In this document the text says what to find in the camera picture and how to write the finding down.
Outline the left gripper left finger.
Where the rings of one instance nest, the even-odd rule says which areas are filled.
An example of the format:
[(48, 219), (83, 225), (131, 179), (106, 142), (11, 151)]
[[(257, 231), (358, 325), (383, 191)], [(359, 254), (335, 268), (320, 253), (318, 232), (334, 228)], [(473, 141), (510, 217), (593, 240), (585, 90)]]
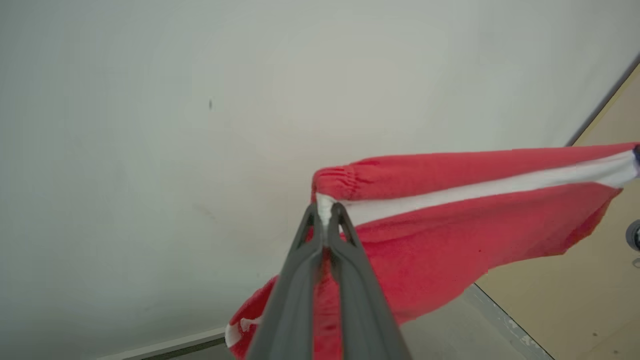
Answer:
[(246, 358), (313, 358), (314, 287), (322, 267), (322, 221), (311, 203), (302, 216)]

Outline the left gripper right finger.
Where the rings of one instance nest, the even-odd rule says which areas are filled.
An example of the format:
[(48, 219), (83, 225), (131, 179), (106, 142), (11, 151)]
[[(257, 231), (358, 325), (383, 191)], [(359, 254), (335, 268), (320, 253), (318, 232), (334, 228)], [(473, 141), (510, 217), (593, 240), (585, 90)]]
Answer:
[(327, 246), (331, 273), (339, 287), (342, 358), (410, 360), (397, 321), (341, 203), (331, 208)]

